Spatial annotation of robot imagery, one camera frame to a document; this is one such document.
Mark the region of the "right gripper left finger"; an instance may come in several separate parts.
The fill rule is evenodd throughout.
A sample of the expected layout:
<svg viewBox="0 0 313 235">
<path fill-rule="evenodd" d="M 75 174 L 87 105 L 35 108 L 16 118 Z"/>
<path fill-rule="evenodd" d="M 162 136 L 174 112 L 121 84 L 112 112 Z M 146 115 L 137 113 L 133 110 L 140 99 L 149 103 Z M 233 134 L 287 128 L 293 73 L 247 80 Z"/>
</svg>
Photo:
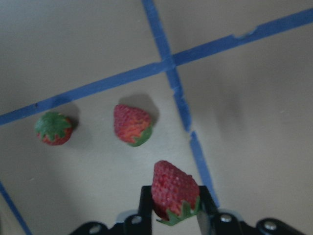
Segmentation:
<svg viewBox="0 0 313 235">
<path fill-rule="evenodd" d="M 151 186 L 141 188 L 137 213 L 128 216 L 123 225 L 125 235 L 151 235 L 152 234 L 152 194 Z"/>
</svg>

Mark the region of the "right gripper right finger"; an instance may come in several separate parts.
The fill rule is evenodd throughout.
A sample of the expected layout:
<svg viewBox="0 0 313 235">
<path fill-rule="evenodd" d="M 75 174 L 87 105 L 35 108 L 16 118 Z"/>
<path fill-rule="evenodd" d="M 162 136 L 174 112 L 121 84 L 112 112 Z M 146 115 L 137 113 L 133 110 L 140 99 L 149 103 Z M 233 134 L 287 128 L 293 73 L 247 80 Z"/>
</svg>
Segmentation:
<svg viewBox="0 0 313 235">
<path fill-rule="evenodd" d="M 217 208 L 208 188 L 199 186 L 200 211 L 197 221 L 202 235 L 243 235 L 238 218 L 229 211 Z"/>
</svg>

